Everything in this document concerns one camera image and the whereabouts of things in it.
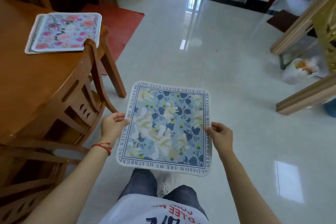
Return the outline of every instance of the right hand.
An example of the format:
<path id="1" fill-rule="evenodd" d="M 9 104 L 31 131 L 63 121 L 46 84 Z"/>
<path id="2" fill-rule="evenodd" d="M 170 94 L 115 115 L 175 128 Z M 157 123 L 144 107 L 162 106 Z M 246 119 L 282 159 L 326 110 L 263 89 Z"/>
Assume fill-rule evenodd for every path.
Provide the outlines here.
<path id="1" fill-rule="evenodd" d="M 233 132 L 224 124 L 218 122 L 212 122 L 211 127 L 206 126 L 205 131 L 212 137 L 213 145 L 218 153 L 233 152 Z"/>

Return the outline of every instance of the dark blue leaf print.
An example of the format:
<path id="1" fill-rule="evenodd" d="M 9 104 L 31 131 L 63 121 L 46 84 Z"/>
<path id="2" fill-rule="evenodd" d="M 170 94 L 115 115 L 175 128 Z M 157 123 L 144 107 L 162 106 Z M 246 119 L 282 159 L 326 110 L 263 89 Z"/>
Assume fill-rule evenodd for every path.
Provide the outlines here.
<path id="1" fill-rule="evenodd" d="M 158 115 L 157 113 L 152 114 L 153 120 L 157 119 L 158 116 L 159 116 L 159 115 Z"/>
<path id="2" fill-rule="evenodd" d="M 143 141 L 145 141 L 145 137 L 144 137 L 144 138 L 142 138 L 142 137 L 141 137 L 141 133 L 139 133 L 138 140 L 139 140 L 139 142 L 143 142 Z"/>
<path id="3" fill-rule="evenodd" d="M 187 134 L 186 137 L 187 137 L 187 141 L 190 141 L 193 138 L 193 135 L 192 134 Z"/>
<path id="4" fill-rule="evenodd" d="M 159 107 L 159 113 L 161 114 L 161 115 L 163 115 L 164 113 L 165 113 L 165 108 L 163 108 L 163 107 Z"/>
<path id="5" fill-rule="evenodd" d="M 197 158 L 196 157 L 191 157 L 191 159 L 189 159 L 188 162 L 192 166 L 197 166 Z"/>
<path id="6" fill-rule="evenodd" d="M 171 131 L 174 130 L 174 123 L 167 123 L 166 128 L 169 128 Z"/>
<path id="7" fill-rule="evenodd" d="M 177 115 L 181 115 L 182 114 L 182 108 L 178 107 L 177 108 L 177 112 L 175 112 Z"/>
<path id="8" fill-rule="evenodd" d="M 194 133 L 195 136 L 197 136 L 199 133 L 200 133 L 200 128 L 194 128 L 194 127 L 191 127 L 191 130 L 192 132 Z"/>

